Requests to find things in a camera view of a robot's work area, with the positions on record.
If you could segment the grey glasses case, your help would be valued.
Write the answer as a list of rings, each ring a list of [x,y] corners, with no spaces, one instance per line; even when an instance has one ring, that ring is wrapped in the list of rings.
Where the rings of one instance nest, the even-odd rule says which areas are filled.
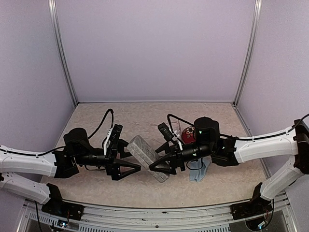
[[[157,161],[160,156],[140,136],[135,136],[127,145],[129,153],[147,170],[159,183],[169,179],[169,174],[151,171],[149,165]]]

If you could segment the small blue cleaning cloth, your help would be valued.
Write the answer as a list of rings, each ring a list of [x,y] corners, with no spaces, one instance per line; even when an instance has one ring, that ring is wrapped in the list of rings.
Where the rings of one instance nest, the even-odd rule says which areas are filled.
[[[203,157],[197,161],[190,161],[188,164],[190,181],[199,182],[205,177],[207,169],[211,164],[211,158]]]

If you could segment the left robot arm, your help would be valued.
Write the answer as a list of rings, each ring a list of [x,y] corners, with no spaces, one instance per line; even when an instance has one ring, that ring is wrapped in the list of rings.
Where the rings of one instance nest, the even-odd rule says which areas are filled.
[[[79,173],[79,167],[102,168],[114,181],[141,170],[141,166],[125,161],[128,143],[120,139],[121,125],[109,130],[102,148],[94,148],[83,128],[74,128],[64,135],[64,147],[45,153],[26,152],[0,147],[0,188],[42,205],[42,211],[54,216],[80,220],[81,204],[63,200],[56,185],[42,184],[21,174],[39,174],[55,179],[67,179]]]

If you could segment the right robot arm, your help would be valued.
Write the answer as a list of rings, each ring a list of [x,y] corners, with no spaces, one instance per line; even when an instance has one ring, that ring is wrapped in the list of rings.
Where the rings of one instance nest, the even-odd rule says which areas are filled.
[[[185,163],[210,156],[212,163],[237,166],[247,161],[289,156],[288,161],[271,178],[259,183],[248,202],[231,205],[234,220],[253,217],[271,211],[271,201],[298,178],[309,173],[309,128],[303,119],[284,130],[258,137],[231,137],[221,135],[219,123],[209,117],[200,117],[193,123],[195,141],[180,145],[165,123],[158,126],[167,142],[157,151],[165,155],[150,164],[149,169],[165,174],[176,174],[177,168],[185,170]]]

